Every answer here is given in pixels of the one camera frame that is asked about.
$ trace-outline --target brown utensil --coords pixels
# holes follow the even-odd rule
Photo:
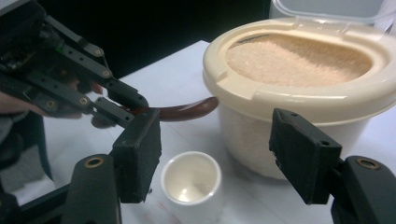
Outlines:
[[[184,121],[189,119],[201,118],[210,112],[212,112],[219,104],[219,100],[216,97],[209,97],[204,100],[188,104],[188,105],[176,105],[169,107],[156,107],[160,109],[160,121]],[[133,115],[138,115],[150,109],[150,107],[141,107],[137,109],[129,109],[123,107],[126,111]],[[108,128],[110,127],[100,119],[93,117],[92,125],[96,128]]]

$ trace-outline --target small white cup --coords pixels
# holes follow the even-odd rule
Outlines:
[[[221,170],[209,155],[190,151],[175,156],[164,166],[161,184],[170,210],[181,223],[218,221],[224,206]]]

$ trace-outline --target table surface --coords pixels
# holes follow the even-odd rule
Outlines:
[[[211,96],[202,79],[207,45],[204,41],[197,42],[122,80],[138,89],[151,106],[184,105],[204,99]],[[56,187],[70,181],[77,161],[92,154],[108,153],[123,131],[121,127],[98,130],[91,126],[90,120],[90,116],[77,120],[45,119]],[[332,223],[332,198],[325,205],[305,205],[287,181],[256,175],[235,161],[221,139],[217,111],[200,119],[162,122],[161,129],[163,154],[152,179],[152,193],[145,203],[121,205],[123,223],[177,223],[167,209],[160,174],[172,157],[190,150],[209,154],[222,170],[225,206],[219,223]],[[393,107],[371,119],[349,154],[381,161],[395,174],[395,133],[396,108]]]

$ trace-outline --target dark wall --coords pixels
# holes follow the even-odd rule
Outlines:
[[[39,0],[49,15],[105,51],[123,77],[199,40],[268,18],[269,0]]]

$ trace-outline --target beige plastic container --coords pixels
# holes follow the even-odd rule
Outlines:
[[[227,61],[229,49],[265,41],[273,35],[286,37],[291,42],[303,41],[305,44],[297,47],[304,46],[309,52],[310,44],[318,51],[332,47],[344,49],[356,53],[368,66],[349,81],[313,87],[265,83],[231,68],[230,60]],[[327,61],[323,63],[329,65],[331,62]],[[280,60],[264,68],[285,64]],[[353,148],[369,118],[395,105],[395,71],[396,39],[393,36],[362,23],[302,18],[258,21],[237,27],[214,40],[204,56],[204,82],[219,98],[220,126],[230,153],[252,171],[280,179],[285,177],[268,149],[275,107],[296,112],[314,123],[343,146],[345,155]]]

